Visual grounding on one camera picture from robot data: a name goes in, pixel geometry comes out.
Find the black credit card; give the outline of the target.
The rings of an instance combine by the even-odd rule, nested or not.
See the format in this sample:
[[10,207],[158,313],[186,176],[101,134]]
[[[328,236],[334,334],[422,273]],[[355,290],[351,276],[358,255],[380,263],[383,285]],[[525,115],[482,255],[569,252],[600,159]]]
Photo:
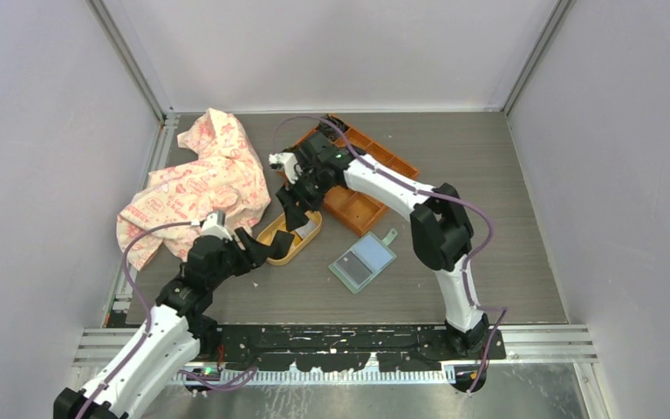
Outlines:
[[294,238],[290,232],[275,230],[269,244],[268,258],[276,260],[285,258],[289,254]]
[[371,275],[369,268],[352,252],[341,257],[337,266],[355,286],[363,285]]

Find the green card holder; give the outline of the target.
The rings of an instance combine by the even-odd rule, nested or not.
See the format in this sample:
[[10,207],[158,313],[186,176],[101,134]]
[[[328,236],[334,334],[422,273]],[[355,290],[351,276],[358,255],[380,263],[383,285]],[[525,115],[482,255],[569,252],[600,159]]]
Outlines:
[[[391,250],[390,244],[398,235],[399,233],[396,229],[390,229],[384,237],[378,237],[369,231],[332,262],[328,266],[328,269],[352,294],[358,294],[397,258],[397,255]],[[337,261],[347,252],[352,252],[356,255],[371,271],[370,277],[361,286],[352,284],[337,266]]]

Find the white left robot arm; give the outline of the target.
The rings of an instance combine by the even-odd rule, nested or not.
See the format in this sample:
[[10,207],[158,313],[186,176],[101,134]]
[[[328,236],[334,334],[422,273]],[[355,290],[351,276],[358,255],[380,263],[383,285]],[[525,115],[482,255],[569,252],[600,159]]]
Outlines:
[[206,230],[133,337],[81,389],[64,388],[53,403],[53,417],[142,417],[187,363],[209,360],[218,352],[217,323],[204,314],[215,289],[269,258],[285,257],[293,241],[285,231],[276,232],[271,244],[262,244],[243,228],[233,236],[225,228]]

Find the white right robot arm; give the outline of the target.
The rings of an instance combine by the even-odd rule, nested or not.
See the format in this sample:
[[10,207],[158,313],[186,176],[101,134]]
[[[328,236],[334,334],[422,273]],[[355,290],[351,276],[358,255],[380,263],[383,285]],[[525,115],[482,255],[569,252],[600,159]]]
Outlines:
[[468,256],[474,229],[453,186],[417,182],[365,150],[340,148],[322,134],[269,155],[268,163],[286,179],[276,197],[287,230],[304,226],[306,212],[320,210],[325,195],[337,186],[384,203],[408,221],[414,254],[434,272],[441,289],[450,349],[463,359],[482,349],[489,321],[471,295]]

